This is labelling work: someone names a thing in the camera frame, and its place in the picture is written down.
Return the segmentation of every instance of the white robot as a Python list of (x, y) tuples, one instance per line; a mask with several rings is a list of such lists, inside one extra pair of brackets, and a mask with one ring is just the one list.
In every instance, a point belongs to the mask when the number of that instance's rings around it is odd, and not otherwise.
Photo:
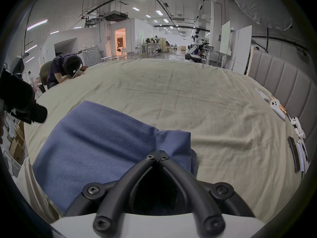
[(193, 39), (193, 47), (185, 54), (186, 60), (192, 60), (193, 62), (201, 62), (201, 57), (198, 55), (199, 50), (202, 51), (203, 44), (199, 44), (199, 29), (196, 30), (195, 35), (192, 36)]

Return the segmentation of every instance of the gray headboard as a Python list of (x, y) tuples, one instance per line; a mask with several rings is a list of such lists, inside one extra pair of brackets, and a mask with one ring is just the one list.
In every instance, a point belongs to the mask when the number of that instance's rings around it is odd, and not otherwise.
[(317, 86), (299, 68), (252, 47), (247, 75), (259, 82), (285, 107), (291, 118), (298, 117), (306, 135), (311, 161), (317, 139)]

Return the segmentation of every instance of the blue cloth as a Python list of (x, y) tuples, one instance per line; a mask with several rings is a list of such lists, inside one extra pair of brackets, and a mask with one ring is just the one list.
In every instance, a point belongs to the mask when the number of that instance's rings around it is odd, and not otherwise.
[(84, 101), (53, 129), (33, 165), (46, 195), (65, 212), (91, 182), (118, 180), (151, 151), (164, 150), (193, 175), (197, 156), (191, 134), (159, 131), (128, 115)]

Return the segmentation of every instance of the doorway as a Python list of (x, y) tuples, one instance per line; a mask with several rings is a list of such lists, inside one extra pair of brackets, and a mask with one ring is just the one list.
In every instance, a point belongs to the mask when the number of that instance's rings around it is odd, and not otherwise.
[(114, 31), (115, 45), (116, 45), (116, 55), (120, 56), (122, 54), (122, 49), (126, 48), (125, 41), (125, 28), (118, 29)]

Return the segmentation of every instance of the ceiling pipe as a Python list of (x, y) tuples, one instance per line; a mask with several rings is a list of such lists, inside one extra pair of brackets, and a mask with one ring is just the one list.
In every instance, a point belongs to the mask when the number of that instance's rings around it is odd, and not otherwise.
[(86, 14), (91, 14), (93, 11), (95, 11), (95, 10), (99, 9), (100, 7), (104, 6), (105, 4), (108, 4), (108, 3), (113, 2), (113, 1), (115, 1), (115, 0), (109, 0), (107, 2), (104, 2), (101, 5), (97, 6), (96, 8), (90, 10), (89, 12), (86, 12)]
[[(174, 25), (154, 25), (154, 27), (170, 27), (170, 26), (173, 26), (174, 27)], [(193, 26), (181, 26), (181, 25), (178, 25), (178, 26), (176, 26), (176, 28), (187, 28), (187, 29), (194, 29), (194, 30), (200, 30), (200, 31), (205, 31), (205, 32), (210, 32), (210, 30), (209, 29), (207, 29), (207, 28), (202, 28), (202, 27), (193, 27)]]
[(167, 13), (168, 17), (170, 18), (171, 22), (173, 23), (173, 27), (176, 27), (177, 32), (179, 33), (180, 37), (182, 37), (182, 35), (180, 34), (179, 30), (177, 29), (177, 26), (175, 25), (175, 23), (173, 22), (172, 17), (170, 16), (170, 13), (168, 12), (168, 10), (165, 9), (165, 7), (161, 4), (161, 2), (159, 0), (156, 0), (158, 2), (158, 4), (163, 8), (163, 10)]

